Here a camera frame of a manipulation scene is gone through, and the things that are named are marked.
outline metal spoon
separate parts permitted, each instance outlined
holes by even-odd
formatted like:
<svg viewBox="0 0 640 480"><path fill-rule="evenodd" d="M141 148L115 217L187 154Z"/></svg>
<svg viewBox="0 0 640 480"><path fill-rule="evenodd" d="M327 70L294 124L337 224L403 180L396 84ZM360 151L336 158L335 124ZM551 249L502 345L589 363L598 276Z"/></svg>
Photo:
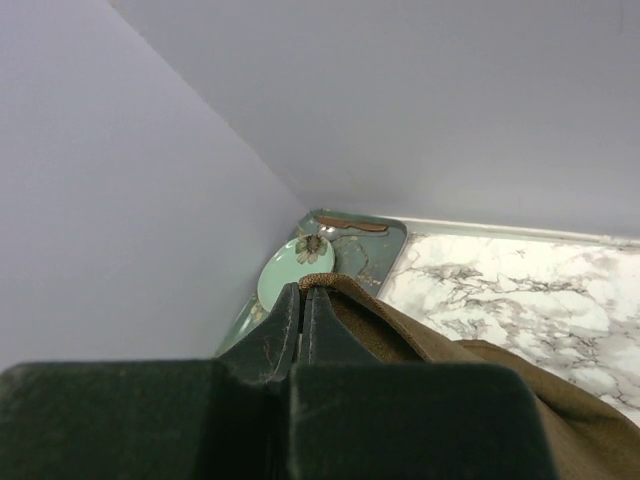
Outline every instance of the metal spoon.
<svg viewBox="0 0 640 480"><path fill-rule="evenodd" d="M386 237L389 235L389 232L351 232L344 233L338 230L336 227L328 227L327 225L320 225L318 229L318 235L323 238L326 238L330 242L337 240L340 237Z"/></svg>

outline brown towel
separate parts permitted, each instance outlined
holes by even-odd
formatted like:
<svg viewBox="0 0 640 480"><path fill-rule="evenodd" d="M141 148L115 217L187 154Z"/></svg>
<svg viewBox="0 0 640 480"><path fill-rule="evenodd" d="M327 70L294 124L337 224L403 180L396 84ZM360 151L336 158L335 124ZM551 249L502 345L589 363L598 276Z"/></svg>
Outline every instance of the brown towel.
<svg viewBox="0 0 640 480"><path fill-rule="evenodd" d="M373 298L351 278L309 275L330 287L336 315L382 361L491 362L520 374L538 411L562 480L640 480L640 428L584 390L482 340L451 341Z"/></svg>

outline fabric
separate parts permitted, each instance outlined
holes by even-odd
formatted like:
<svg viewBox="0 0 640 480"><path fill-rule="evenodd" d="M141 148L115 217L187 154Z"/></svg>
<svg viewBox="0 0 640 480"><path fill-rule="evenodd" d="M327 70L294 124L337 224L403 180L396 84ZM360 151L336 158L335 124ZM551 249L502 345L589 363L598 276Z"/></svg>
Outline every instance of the fabric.
<svg viewBox="0 0 640 480"><path fill-rule="evenodd" d="M562 480L640 479L640 428L593 395L488 342L448 340L347 276L314 274L299 284L303 295L328 287L337 317L384 362L490 362L515 370L536 396Z"/></svg>

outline brown cloth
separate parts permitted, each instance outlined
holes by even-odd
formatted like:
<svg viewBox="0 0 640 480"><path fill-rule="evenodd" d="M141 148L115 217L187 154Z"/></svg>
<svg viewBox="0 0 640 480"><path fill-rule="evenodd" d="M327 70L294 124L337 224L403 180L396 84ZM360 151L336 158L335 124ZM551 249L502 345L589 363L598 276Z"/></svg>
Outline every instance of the brown cloth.
<svg viewBox="0 0 640 480"><path fill-rule="evenodd" d="M384 362L491 362L515 370L536 396L562 480L640 480L640 428L593 395L482 340L451 341L373 298L351 278L308 275L330 287L340 321Z"/></svg>

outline flower design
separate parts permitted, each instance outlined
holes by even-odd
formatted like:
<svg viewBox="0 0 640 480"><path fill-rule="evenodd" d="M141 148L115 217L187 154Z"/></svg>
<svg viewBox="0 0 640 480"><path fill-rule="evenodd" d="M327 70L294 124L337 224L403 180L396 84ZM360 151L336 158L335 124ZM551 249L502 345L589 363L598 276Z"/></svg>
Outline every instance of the flower design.
<svg viewBox="0 0 640 480"><path fill-rule="evenodd" d="M305 235L304 237L300 237L298 239L298 243L296 243L298 263L316 263L316 260L318 260L318 256L323 256L325 253L327 253L328 243L329 242L326 238L322 238L317 234Z"/></svg>

